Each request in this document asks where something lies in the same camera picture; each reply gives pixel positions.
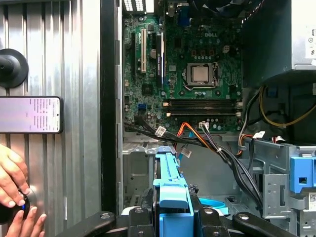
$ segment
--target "smartphone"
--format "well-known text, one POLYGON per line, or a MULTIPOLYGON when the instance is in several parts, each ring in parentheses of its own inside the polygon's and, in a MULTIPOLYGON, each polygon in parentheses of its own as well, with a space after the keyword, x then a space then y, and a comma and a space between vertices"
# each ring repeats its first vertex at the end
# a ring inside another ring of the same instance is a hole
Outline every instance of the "smartphone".
POLYGON ((58 134, 63 114, 57 96, 0 96, 0 133, 58 134))

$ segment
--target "black suction cup mount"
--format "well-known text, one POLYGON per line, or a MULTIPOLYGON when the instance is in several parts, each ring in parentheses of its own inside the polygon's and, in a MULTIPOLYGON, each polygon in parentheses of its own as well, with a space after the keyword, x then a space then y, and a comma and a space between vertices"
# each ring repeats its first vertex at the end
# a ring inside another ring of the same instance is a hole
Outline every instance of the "black suction cup mount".
POLYGON ((23 195, 23 199, 25 201, 23 206, 16 205, 13 208, 9 208, 0 204, 0 225, 11 223, 19 210, 24 211, 23 219, 28 216, 31 207, 36 206, 36 196, 31 190, 29 194, 23 195))
POLYGON ((5 48, 0 50, 0 86, 15 88, 28 77, 29 65, 18 51, 5 48))

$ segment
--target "expansion slot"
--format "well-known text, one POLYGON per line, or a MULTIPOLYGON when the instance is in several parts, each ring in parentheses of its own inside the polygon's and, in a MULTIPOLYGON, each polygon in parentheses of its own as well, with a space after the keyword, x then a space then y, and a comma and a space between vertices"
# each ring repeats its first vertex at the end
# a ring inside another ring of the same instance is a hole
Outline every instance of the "expansion slot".
POLYGON ((145 73, 147 71, 147 30, 142 29, 142 66, 141 72, 145 73))
POLYGON ((156 40, 157 48, 157 87, 160 89, 163 85, 164 77, 164 42, 163 42, 163 33, 157 35, 156 40))
POLYGON ((132 32, 131 34, 131 70, 132 78, 136 80, 137 72, 137 58, 136 58, 136 33, 132 32))
POLYGON ((234 99, 168 99, 163 110, 170 116, 240 116, 240 102, 234 99))

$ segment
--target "blue plastic bracket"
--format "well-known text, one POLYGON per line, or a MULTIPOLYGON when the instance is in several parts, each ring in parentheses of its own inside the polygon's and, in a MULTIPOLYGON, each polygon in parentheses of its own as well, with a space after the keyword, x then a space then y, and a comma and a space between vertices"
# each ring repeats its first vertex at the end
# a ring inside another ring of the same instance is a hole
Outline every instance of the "blue plastic bracket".
POLYGON ((188 201, 185 179, 180 176, 178 162, 171 153, 158 154, 161 178, 154 180, 154 186, 160 187, 160 207, 187 209, 188 201))
POLYGON ((193 237, 194 213, 187 182, 179 174, 179 165, 172 153, 157 154, 160 159, 161 178, 154 180, 160 189, 159 206, 172 209, 186 209, 186 213, 160 213, 159 237, 193 237))
POLYGON ((290 189, 299 194, 303 188, 316 187, 316 157, 291 157, 290 189))

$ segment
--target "hand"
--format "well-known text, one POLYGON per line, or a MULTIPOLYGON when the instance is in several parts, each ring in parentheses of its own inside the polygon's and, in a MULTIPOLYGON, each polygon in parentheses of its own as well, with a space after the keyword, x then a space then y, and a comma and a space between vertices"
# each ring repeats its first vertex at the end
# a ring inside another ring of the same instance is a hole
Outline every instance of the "hand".
POLYGON ((0 144, 0 203, 7 207, 16 204, 25 204, 17 186, 21 192, 28 194, 29 186, 26 183, 28 176, 27 166, 24 160, 11 149, 0 144))
POLYGON ((24 222, 24 211, 18 211, 5 237, 44 237, 45 232, 42 229, 46 215, 40 216, 34 225, 37 210, 37 207, 32 207, 24 222))

